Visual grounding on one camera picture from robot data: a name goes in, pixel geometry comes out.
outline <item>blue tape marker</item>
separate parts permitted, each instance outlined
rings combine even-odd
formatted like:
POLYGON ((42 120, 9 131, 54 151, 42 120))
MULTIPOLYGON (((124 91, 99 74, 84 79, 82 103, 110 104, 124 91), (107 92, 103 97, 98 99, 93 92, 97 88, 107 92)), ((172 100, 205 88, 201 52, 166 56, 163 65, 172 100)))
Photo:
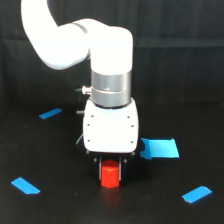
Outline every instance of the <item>blue tape marker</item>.
POLYGON ((151 158, 179 158, 178 149, 174 139, 171 140, 149 140, 142 139, 145 144, 145 151, 141 156, 146 158, 149 153, 151 158))
POLYGON ((51 111, 48 111, 48 112, 46 112, 44 114, 39 115, 39 117, 42 118, 42 119, 46 119, 48 117, 51 117, 51 116, 53 116, 55 114, 60 113, 61 111, 62 111, 61 109, 56 108, 54 110, 51 110, 51 111))
POLYGON ((182 198, 189 203, 193 203, 210 193, 212 193, 211 190, 209 190, 207 187, 201 186, 183 195, 182 198))
POLYGON ((23 191, 25 194, 38 194, 40 190, 36 187, 25 181, 23 178, 19 177, 18 179, 11 182, 15 187, 23 191))
POLYGON ((145 150, 140 152, 141 157, 143 157, 145 159, 152 159, 148 139, 142 138, 142 141, 145 144, 145 150))

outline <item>black table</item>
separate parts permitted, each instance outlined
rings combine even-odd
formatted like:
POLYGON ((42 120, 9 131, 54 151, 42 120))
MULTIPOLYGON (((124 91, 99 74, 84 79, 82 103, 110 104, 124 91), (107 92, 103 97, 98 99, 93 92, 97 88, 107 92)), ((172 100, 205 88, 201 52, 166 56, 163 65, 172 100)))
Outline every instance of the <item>black table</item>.
POLYGON ((65 105, 16 104, 0 129, 0 223, 199 224, 224 222, 223 105, 139 106, 140 137, 174 138, 179 159, 137 159, 125 186, 100 187, 85 149, 81 118, 65 105), (62 113, 38 116, 55 107, 62 113), (41 190, 25 195, 22 177, 41 190), (213 191, 189 204, 183 194, 213 191))

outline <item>black background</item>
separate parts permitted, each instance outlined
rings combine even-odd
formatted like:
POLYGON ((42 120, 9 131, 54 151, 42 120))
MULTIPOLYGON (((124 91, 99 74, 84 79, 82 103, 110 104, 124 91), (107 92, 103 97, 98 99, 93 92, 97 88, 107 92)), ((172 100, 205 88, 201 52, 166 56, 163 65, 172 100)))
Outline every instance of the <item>black background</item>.
POLYGON ((55 71, 22 27, 20 0, 0 0, 0 223, 223 223, 224 2, 50 0, 58 25, 93 18, 134 36, 132 96, 140 137, 176 140, 180 159, 137 159, 126 186, 97 185, 82 145, 76 86, 90 61, 55 71), (38 115, 59 107, 47 120, 38 115), (18 177, 41 190, 26 196, 18 177), (195 204, 198 186, 213 194, 195 204))

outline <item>red block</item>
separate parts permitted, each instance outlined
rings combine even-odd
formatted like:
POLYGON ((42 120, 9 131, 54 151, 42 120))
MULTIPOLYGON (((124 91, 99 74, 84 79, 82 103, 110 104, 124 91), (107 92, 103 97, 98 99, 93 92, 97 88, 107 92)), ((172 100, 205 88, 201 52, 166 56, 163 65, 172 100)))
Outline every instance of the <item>red block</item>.
POLYGON ((119 186, 119 163, 113 160, 102 162, 101 185, 108 188, 119 186))

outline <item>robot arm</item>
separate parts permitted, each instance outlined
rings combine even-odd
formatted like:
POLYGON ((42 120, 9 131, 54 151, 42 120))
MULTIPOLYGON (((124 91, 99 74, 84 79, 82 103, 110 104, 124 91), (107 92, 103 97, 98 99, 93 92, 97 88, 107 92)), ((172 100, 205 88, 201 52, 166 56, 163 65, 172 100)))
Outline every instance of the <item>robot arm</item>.
POLYGON ((57 26, 47 0, 22 0, 25 32, 41 60, 62 70, 90 57, 91 99, 113 108, 131 102, 133 38, 129 30, 81 19, 57 26))
POLYGON ((89 58, 92 36, 109 28, 93 19, 57 26, 47 0, 22 0, 21 14, 24 30, 38 56, 56 70, 89 58))

